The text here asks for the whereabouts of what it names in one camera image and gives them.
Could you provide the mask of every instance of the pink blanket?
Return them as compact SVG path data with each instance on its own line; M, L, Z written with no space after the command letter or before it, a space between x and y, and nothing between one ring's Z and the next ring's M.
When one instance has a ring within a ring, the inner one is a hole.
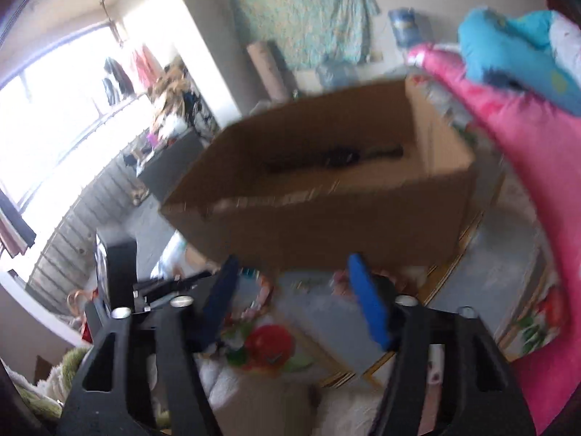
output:
M570 320L559 336L513 363L540 434L581 382L581 118L532 93L466 80L457 54L420 46L411 53L417 55L417 64L472 111L512 163L535 203L568 293Z

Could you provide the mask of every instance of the screw head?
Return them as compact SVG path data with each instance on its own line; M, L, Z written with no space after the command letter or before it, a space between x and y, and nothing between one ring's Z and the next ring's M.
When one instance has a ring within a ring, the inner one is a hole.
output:
M401 306L416 306L419 304L417 298L410 295L399 295L396 297L396 303Z
M458 308L458 314L461 317L467 318L469 320L473 320L475 318L478 318L478 313L476 313L476 310L474 308L472 308L471 306L462 306L462 307Z
M190 306L194 302L194 299L189 295L181 295L175 298L172 298L170 301L170 305L174 308L183 308L185 306Z
M111 311L111 318L114 318L116 320L122 320L124 318L127 318L130 314L131 314L131 308L128 308L126 306L121 306L121 307L115 308L113 311Z

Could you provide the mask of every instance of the yellow spot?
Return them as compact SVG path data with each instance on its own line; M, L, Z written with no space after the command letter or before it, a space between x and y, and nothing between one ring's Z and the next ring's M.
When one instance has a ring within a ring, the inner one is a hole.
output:
M569 86L567 80L565 80L565 77L563 77L556 70L551 72L551 83L553 84L553 88L557 91L557 93L565 93Z

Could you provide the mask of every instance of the turquoise blanket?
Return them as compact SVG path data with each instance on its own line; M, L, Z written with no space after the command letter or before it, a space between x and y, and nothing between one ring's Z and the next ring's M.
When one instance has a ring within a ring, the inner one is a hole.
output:
M376 0L230 0L240 42L268 41L288 69L365 60Z

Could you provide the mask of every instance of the cardboard box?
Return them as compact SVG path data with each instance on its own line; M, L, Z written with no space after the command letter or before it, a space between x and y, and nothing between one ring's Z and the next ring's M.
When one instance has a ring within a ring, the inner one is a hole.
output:
M338 146L404 156L280 169ZM454 254L474 157L411 81L305 98L227 127L162 205L210 260L263 271L429 266Z

